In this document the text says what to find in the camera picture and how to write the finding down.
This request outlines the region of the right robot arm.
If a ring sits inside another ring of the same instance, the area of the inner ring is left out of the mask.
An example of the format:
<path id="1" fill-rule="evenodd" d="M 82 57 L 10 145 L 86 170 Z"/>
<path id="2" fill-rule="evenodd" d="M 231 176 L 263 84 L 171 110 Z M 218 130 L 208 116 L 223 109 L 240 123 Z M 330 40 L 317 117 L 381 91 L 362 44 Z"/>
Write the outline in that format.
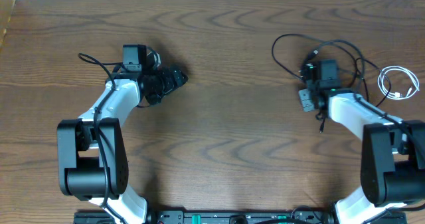
<path id="1" fill-rule="evenodd" d="M 374 223 L 392 214 L 421 211 L 424 200 L 424 123 L 405 121 L 343 88 L 335 60 L 305 62 L 303 110 L 346 127 L 362 142 L 361 185 L 324 213 L 322 223 Z"/>

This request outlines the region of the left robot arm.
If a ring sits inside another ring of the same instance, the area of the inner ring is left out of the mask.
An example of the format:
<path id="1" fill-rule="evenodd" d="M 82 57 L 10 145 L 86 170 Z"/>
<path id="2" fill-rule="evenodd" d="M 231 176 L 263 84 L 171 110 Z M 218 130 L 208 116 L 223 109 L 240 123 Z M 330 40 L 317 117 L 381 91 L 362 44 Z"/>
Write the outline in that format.
<path id="1" fill-rule="evenodd" d="M 107 74 L 105 90 L 77 119 L 57 126 L 58 180 L 61 192 L 101 208 L 77 212 L 75 223 L 156 223 L 157 214 L 128 183 L 129 168 L 122 126 L 134 108 L 161 103 L 182 87 L 187 75 L 178 66 L 162 66 L 146 45 L 124 45 L 123 60 L 109 64 L 78 54 Z"/>

